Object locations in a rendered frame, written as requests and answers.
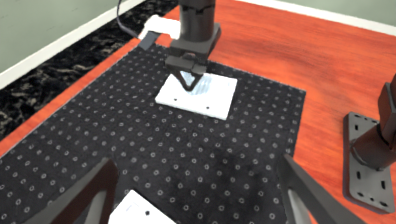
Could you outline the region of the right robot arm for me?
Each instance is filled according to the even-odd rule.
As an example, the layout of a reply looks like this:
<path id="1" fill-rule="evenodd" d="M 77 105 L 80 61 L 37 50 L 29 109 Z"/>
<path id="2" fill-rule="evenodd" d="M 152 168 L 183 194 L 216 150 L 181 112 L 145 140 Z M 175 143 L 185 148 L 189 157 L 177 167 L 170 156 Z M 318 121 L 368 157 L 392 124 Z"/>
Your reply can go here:
<path id="1" fill-rule="evenodd" d="M 146 50 L 161 33 L 148 29 L 138 44 Z M 396 73 L 384 83 L 377 105 L 380 121 L 352 111 L 346 115 L 346 195 L 391 214 L 395 212 L 390 167 L 396 162 Z"/>

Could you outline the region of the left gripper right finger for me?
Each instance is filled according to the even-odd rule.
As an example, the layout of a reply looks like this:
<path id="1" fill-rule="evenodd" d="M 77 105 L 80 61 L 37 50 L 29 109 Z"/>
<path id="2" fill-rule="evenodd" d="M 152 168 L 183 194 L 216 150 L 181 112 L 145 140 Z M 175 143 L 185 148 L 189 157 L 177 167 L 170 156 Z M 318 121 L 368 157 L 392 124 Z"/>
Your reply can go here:
<path id="1" fill-rule="evenodd" d="M 339 202 L 290 155 L 277 167 L 288 224 L 368 224 Z M 309 211 L 309 213 L 308 213 Z"/>

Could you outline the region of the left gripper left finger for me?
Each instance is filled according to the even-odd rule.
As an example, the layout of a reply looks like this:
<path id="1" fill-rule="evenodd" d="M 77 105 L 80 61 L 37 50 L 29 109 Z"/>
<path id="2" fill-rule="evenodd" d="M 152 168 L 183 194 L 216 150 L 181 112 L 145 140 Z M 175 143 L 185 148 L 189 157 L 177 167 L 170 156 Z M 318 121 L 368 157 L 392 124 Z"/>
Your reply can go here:
<path id="1" fill-rule="evenodd" d="M 23 224 L 73 224 L 93 200 L 85 224 L 109 224 L 119 170 L 106 158 L 53 203 Z"/>

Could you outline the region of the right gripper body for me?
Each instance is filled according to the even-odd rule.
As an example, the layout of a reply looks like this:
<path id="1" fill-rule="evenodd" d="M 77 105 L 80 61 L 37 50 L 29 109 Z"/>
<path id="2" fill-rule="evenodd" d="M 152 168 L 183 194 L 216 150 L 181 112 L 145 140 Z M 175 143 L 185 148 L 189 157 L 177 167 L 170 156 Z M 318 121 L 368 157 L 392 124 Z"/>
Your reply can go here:
<path id="1" fill-rule="evenodd" d="M 215 5 L 210 4 L 196 11 L 179 1 L 179 20 L 153 15 L 138 36 L 143 37 L 148 29 L 170 33 L 169 55 L 165 65 L 190 71 L 193 60 L 181 58 L 185 52 L 194 53 L 195 58 L 206 59 L 209 49 L 214 49 L 222 32 L 220 22 L 214 21 Z M 214 22 L 214 27 L 213 27 Z M 221 30 L 221 31 L 219 31 Z"/>

